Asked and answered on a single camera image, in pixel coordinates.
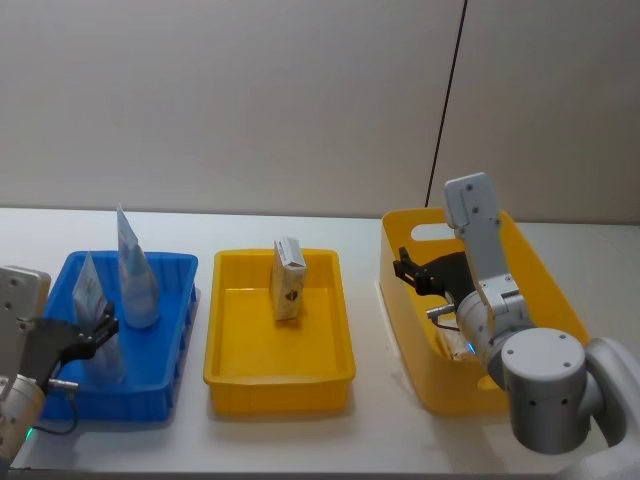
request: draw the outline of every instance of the cylindrical robot joint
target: cylindrical robot joint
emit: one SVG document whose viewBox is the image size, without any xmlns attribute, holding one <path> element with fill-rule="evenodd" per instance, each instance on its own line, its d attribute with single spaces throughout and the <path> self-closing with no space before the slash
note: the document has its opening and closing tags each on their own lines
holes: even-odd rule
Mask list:
<svg viewBox="0 0 640 480">
<path fill-rule="evenodd" d="M 456 312 L 456 321 L 460 331 L 473 346 L 476 356 L 487 370 L 489 376 L 498 386 L 504 388 L 500 351 L 504 342 L 515 332 L 504 332 L 497 337 L 493 335 L 488 325 L 487 306 L 482 302 L 478 292 L 467 295 L 460 302 Z"/>
<path fill-rule="evenodd" d="M 45 396 L 35 381 L 18 375 L 0 412 L 0 459 L 10 464 L 40 416 Z"/>
<path fill-rule="evenodd" d="M 502 347 L 511 426 L 525 447 L 564 453 L 589 432 L 580 410 L 587 372 L 582 345 L 551 328 L 532 328 L 511 336 Z"/>
</svg>

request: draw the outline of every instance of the white table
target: white table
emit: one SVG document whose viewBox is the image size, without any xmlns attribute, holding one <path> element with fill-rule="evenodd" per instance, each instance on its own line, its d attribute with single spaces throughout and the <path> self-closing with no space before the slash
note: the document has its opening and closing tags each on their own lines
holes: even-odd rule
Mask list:
<svg viewBox="0 0 640 480">
<path fill-rule="evenodd" d="M 174 415 L 166 424 L 81 422 L 67 437 L 35 433 L 14 467 L 108 473 L 377 472 L 550 473 L 601 449 L 597 429 L 576 451 L 544 456 L 520 446 L 505 417 L 446 419 L 418 404 L 377 289 L 380 221 L 129 213 L 147 251 L 197 255 L 202 291 Z M 115 249 L 115 212 L 0 209 L 0 264 L 48 271 L 75 250 Z M 593 336 L 640 356 L 640 228 L 524 224 L 522 230 Z M 340 256 L 357 364 L 339 416 L 216 418 L 202 381 L 213 256 L 270 247 L 288 234 Z"/>
</svg>

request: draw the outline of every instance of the white wall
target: white wall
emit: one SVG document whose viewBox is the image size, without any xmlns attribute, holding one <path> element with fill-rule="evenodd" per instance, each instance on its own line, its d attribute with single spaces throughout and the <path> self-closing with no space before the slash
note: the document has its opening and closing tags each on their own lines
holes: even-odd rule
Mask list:
<svg viewBox="0 0 640 480">
<path fill-rule="evenodd" d="M 484 170 L 519 219 L 640 221 L 640 2 L 472 0 L 430 205 Z"/>
<path fill-rule="evenodd" d="M 0 205 L 423 205 L 461 5 L 0 0 Z"/>
</svg>

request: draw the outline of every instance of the transparent plastic bag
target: transparent plastic bag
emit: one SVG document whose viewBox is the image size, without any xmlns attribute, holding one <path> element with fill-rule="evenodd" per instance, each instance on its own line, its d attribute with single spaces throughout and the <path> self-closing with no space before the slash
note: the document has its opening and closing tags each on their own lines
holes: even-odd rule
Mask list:
<svg viewBox="0 0 640 480">
<path fill-rule="evenodd" d="M 76 324 L 83 328 L 94 328 L 104 312 L 107 299 L 104 296 L 91 252 L 87 253 L 73 288 L 72 297 Z M 95 382 L 121 383 L 124 380 L 126 370 L 118 335 L 111 337 L 96 351 L 93 358 L 85 360 L 83 365 L 87 375 Z"/>
<path fill-rule="evenodd" d="M 118 207 L 118 274 L 124 320 L 148 328 L 158 320 L 158 285 L 122 207 Z"/>
</svg>

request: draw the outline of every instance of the small cardboard box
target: small cardboard box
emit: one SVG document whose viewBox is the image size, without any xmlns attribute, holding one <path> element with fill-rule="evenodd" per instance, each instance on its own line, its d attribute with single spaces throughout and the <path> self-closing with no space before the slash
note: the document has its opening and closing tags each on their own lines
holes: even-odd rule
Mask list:
<svg viewBox="0 0 640 480">
<path fill-rule="evenodd" d="M 307 265 L 295 238 L 282 237 L 274 242 L 271 270 L 271 302 L 276 320 L 295 318 L 302 303 L 302 288 Z"/>
</svg>

